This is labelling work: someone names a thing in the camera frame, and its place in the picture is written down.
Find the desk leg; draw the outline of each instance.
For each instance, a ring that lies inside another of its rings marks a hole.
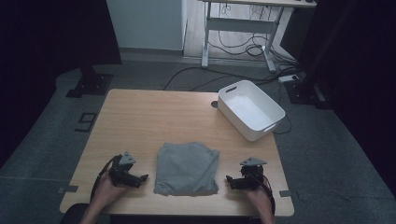
[[[283,7],[280,7],[279,8],[279,13],[277,14],[276,20],[274,22],[274,27],[272,29],[272,33],[270,34],[270,39],[267,41],[267,44],[262,47],[262,52],[264,54],[265,61],[267,61],[268,69],[272,73],[276,72],[276,68],[275,68],[273,59],[270,56],[270,49],[271,49],[271,46],[272,46],[272,44],[274,42],[274,38],[275,38],[275,35],[276,35],[276,30],[277,30],[277,27],[279,26],[279,22],[280,22],[280,18],[282,17],[282,13],[283,13]]]
[[[206,15],[206,23],[205,23],[205,40],[204,45],[202,47],[202,67],[207,68],[209,65],[209,46],[207,42],[209,41],[209,28],[207,27],[207,21],[210,20],[210,9],[212,4],[210,2],[207,3],[207,15]]]

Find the folded cloth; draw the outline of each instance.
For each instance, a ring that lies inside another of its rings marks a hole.
[[[154,193],[209,195],[219,191],[215,175],[219,152],[200,143],[165,143],[158,153]]]

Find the white plastic basket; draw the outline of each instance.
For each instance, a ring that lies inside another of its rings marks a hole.
[[[271,132],[285,117],[285,111],[271,97],[247,80],[221,89],[218,107],[251,142]]]

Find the white wall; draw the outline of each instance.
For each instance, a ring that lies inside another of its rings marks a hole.
[[[107,0],[120,48],[183,50],[188,0]]]

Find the wooden table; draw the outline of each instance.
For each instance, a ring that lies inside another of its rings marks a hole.
[[[78,167],[70,182],[77,192],[66,192],[61,203],[65,212],[74,203],[88,203],[93,182],[103,166],[115,155],[129,151],[136,159],[132,175],[146,175],[140,189],[110,206],[109,214],[257,216],[240,190],[230,189],[226,175],[240,178],[239,162],[248,157],[266,160],[268,177],[276,200],[276,215],[291,216],[291,197],[282,163],[271,133],[249,142],[222,113],[211,106],[217,93],[185,91],[111,90],[105,100]],[[154,194],[157,153],[163,143],[200,142],[219,150],[216,179],[218,194],[210,196],[162,196]]]
[[[276,72],[273,59],[270,56],[270,49],[274,42],[277,27],[279,26],[280,18],[283,14],[284,7],[315,7],[315,1],[307,3],[305,0],[200,0],[207,2],[207,14],[205,22],[205,39],[202,49],[202,67],[208,67],[209,60],[209,31],[229,31],[229,32],[246,32],[254,34],[268,34],[269,38],[266,45],[262,46],[262,53],[267,62],[270,72]],[[258,5],[279,7],[276,19],[274,21],[253,21],[253,20],[238,20],[229,18],[213,18],[210,16],[212,3],[228,3],[228,4],[243,4],[243,5]]]

